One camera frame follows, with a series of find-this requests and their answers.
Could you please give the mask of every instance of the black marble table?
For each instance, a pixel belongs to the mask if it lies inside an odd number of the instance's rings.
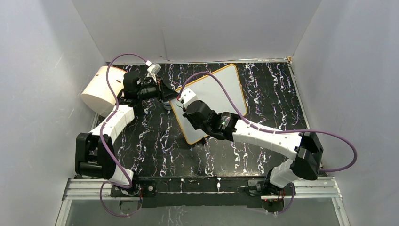
[[[212,72],[227,64],[166,64],[158,76],[173,89],[196,72]],[[265,126],[304,129],[306,123],[287,63],[237,63],[248,114]],[[145,65],[117,65],[146,72]],[[143,101],[136,118],[114,143],[121,164],[141,177],[261,176],[286,160],[281,154],[252,144],[206,138],[189,145],[172,111],[157,100]]]

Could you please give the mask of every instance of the gray wall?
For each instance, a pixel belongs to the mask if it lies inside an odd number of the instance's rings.
[[[354,226],[399,221],[398,11],[397,0],[324,0],[293,57],[310,126],[359,150],[351,169],[334,174]],[[351,160],[342,142],[322,142],[327,168]]]
[[[70,0],[3,0],[0,30],[0,225],[54,225],[104,59]]]
[[[72,0],[106,61],[292,56],[321,0]],[[140,62],[124,57],[117,62]]]

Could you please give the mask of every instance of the marble pattern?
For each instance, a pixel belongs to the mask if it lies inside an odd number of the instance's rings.
[[[158,76],[173,89],[196,72],[212,72],[227,64],[166,64]],[[304,129],[306,123],[287,63],[238,63],[240,82],[248,108],[246,117],[263,125]],[[145,74],[145,65],[118,65]],[[143,101],[135,120],[114,143],[121,164],[142,177],[259,176],[286,158],[252,144],[206,138],[189,145],[172,111],[157,100]]]

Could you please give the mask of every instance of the whiteboard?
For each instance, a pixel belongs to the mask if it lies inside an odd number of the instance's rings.
[[[244,93],[242,92],[242,85],[239,81],[236,65],[227,65],[219,70],[216,70],[215,72],[212,72],[212,74],[223,84],[238,110],[243,115],[246,115],[247,105],[245,103]],[[220,88],[219,84],[212,77],[205,75],[204,77],[189,83],[186,85],[186,87],[189,87],[192,91],[194,91],[198,98],[204,101],[216,113],[236,113],[224,94],[222,88]],[[188,144],[195,144],[202,138],[208,136],[200,129],[195,130],[190,122],[183,117],[183,105],[177,99],[171,100],[170,105],[172,106],[173,113],[177,118],[177,122],[179,123],[184,138]]]

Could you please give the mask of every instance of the tilted board with yellow border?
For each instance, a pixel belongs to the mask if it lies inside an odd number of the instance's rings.
[[[243,115],[246,115],[247,105],[245,103],[244,93],[242,92],[242,85],[239,81],[239,75],[236,66],[233,64],[227,65],[212,72],[212,74],[216,76],[223,84],[224,88],[239,111]],[[215,110],[216,113],[236,113],[230,102],[227,100],[222,88],[212,77],[205,75],[204,77],[187,84],[186,88],[193,90],[198,98],[204,101],[212,110]],[[195,130],[190,122],[183,117],[183,109],[181,108],[183,105],[177,101],[177,99],[171,100],[170,105],[172,106],[173,113],[177,118],[177,122],[179,123],[184,138],[188,144],[195,144],[202,138],[208,136],[200,129]]]

